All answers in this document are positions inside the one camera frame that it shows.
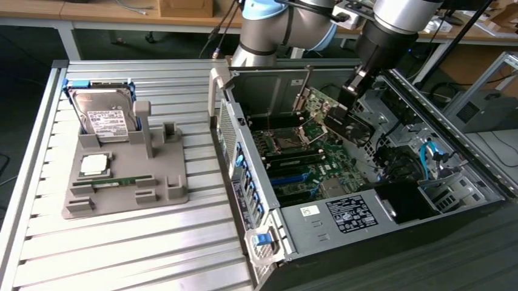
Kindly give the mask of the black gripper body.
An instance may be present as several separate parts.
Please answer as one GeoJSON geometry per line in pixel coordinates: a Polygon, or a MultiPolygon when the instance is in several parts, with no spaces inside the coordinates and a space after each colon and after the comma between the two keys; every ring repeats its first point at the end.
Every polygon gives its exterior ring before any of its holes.
{"type": "Polygon", "coordinates": [[[362,71],[375,73],[380,69],[392,69],[416,39],[416,32],[398,33],[378,22],[367,21],[355,45],[362,71]]]}

